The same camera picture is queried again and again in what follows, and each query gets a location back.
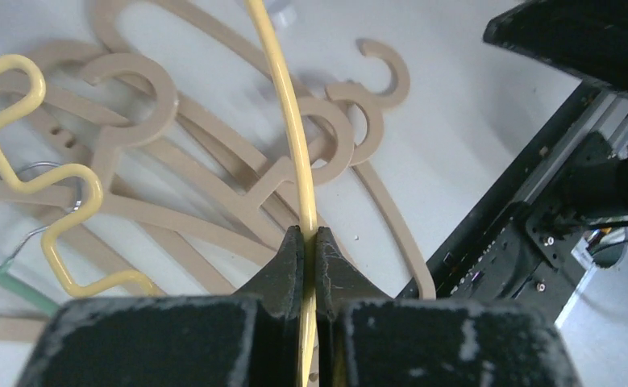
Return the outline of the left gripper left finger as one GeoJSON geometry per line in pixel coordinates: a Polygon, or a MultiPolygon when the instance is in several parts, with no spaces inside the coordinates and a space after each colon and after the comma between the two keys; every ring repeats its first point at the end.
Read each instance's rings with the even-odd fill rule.
{"type": "Polygon", "coordinates": [[[304,243],[231,295],[82,298],[44,328],[21,386],[299,386],[304,243]]]}

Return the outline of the green wire hanger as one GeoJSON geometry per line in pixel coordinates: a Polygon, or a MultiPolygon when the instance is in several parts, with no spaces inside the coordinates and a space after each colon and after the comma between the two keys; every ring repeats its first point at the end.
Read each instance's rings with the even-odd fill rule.
{"type": "Polygon", "coordinates": [[[38,257],[40,236],[48,224],[79,209],[86,198],[81,179],[60,182],[68,188],[70,203],[62,207],[0,202],[0,315],[38,318],[59,307],[54,280],[40,274],[46,264],[38,257]]]}

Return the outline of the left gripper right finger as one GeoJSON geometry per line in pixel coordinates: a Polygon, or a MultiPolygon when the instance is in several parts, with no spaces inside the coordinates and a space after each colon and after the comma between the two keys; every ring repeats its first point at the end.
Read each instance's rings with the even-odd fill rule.
{"type": "Polygon", "coordinates": [[[322,386],[579,386],[554,324],[515,302],[387,297],[331,229],[315,244],[322,386]]]}

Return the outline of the yellow wire hanger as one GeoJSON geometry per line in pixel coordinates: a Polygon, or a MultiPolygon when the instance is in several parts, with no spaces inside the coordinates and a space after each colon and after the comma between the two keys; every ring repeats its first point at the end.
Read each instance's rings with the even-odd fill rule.
{"type": "MultiPolygon", "coordinates": [[[[245,4],[260,37],[270,75],[281,101],[282,115],[287,125],[289,149],[296,173],[300,207],[300,230],[297,232],[297,236],[303,239],[303,261],[299,265],[302,270],[302,278],[295,281],[293,285],[295,289],[302,292],[296,299],[300,305],[300,310],[297,316],[298,338],[297,354],[295,355],[297,379],[295,384],[305,386],[308,383],[310,367],[314,359],[314,343],[317,337],[313,270],[318,220],[313,173],[309,161],[302,115],[294,93],[293,83],[265,5],[262,1],[247,1],[245,4]]],[[[30,88],[22,99],[0,111],[0,130],[35,111],[43,103],[47,93],[44,75],[32,60],[17,54],[0,56],[0,74],[12,69],[20,69],[26,73],[30,81],[30,88]]],[[[30,181],[21,181],[0,148],[0,177],[12,190],[22,194],[33,194],[70,177],[81,178],[86,183],[88,197],[85,203],[71,214],[67,214],[50,224],[41,238],[41,248],[45,259],[67,294],[76,298],[87,298],[127,282],[136,283],[149,294],[156,292],[156,287],[152,281],[139,271],[125,270],[103,277],[87,286],[80,286],[64,266],[64,262],[56,249],[57,238],[60,234],[96,214],[103,202],[103,184],[92,169],[83,164],[65,164],[30,181]]]]}

